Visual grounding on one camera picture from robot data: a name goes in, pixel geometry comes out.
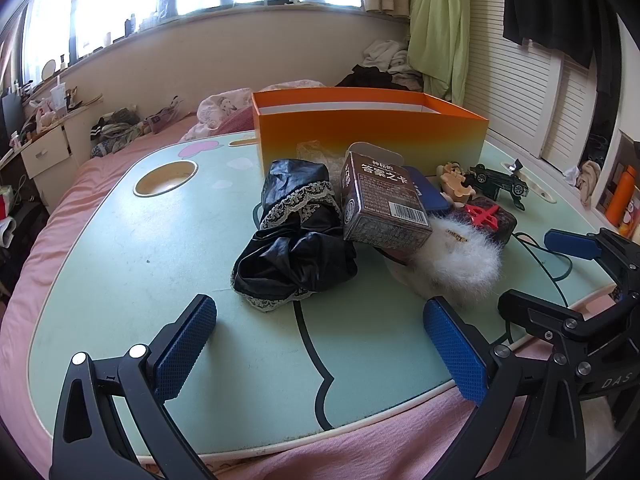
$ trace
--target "white drawer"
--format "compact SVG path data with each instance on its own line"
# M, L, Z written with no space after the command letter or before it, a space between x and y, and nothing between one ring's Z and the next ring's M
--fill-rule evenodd
M66 137L59 126L22 150L22 161L29 178L48 170L69 157Z
M53 213L66 190L71 187L77 172L78 166L76 166L74 158L70 156L33 179L49 214Z

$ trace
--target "cream wall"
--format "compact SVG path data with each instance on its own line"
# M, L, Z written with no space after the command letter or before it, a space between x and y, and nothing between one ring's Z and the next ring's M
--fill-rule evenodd
M135 34L78 62L62 81L67 88L77 85L80 99L104 95L91 112L96 117L129 104L146 116L174 95L195 110L205 97L235 88L259 90L295 79L334 86L372 41L402 40L407 32L406 23L359 11L231 9Z

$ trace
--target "white louvered closet door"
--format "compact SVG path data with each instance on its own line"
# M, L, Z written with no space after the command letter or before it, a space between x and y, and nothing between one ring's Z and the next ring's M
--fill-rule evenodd
M542 158L560 171L577 166L589 135L596 104L596 67L565 56L556 108Z
M579 152L577 164L593 113L584 91L587 70L570 60L563 69L561 52L503 38L504 0L470 0L470 6L464 107L489 119L490 129L533 156L545 153L556 168L565 170L565 162ZM582 71L574 73L576 68ZM580 88L582 100L576 98Z

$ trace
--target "pink cloud decal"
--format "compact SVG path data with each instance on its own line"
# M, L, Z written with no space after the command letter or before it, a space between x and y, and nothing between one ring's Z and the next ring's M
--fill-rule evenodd
M206 152L208 150L215 150L216 148L220 148L222 144L220 144L217 140L203 140L202 142L194 142L189 146L185 146L180 150L178 156L193 156L197 155L200 152Z

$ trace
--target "window sill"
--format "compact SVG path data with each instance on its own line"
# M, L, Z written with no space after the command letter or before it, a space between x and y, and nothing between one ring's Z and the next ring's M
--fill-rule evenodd
M138 38L146 38L151 34L156 32L160 32L163 30L168 30L170 27L177 27L180 25L184 25L186 23L197 22L200 20L210 20L211 18L220 18L222 16L232 16L235 14L245 14L248 12L340 12L343 14L356 14L358 16L367 16L368 18L375 18L378 20L387 20L391 22L401 22L401 23L409 23L408 18L396 18L394 16L389 16L387 14L377 13L377 12L367 12L363 9L357 9L355 7L339 7L339 6L331 6L325 4L287 4L287 5L243 5L238 7L233 7L231 9L221 9L221 10L204 10L204 11L196 11L192 14L187 14L184 16L176 16L175 18L170 18L165 20L164 22L159 23L155 27L151 27L136 33L131 34L128 38L123 38L115 43L110 44L109 46L104 47L102 50L95 52L93 54L89 54L88 56L83 57L78 62L74 63L72 66L65 68L62 72L60 72L60 81L64 81L64 78L71 74L78 67L86 64L89 60L96 59L97 56L100 56L104 52L112 52L114 49L119 48L125 44L129 44L133 41L136 41ZM53 86L56 85L56 79L52 78L44 84L39 84L34 89L31 94L30 99L34 99L39 97L43 92L49 91Z

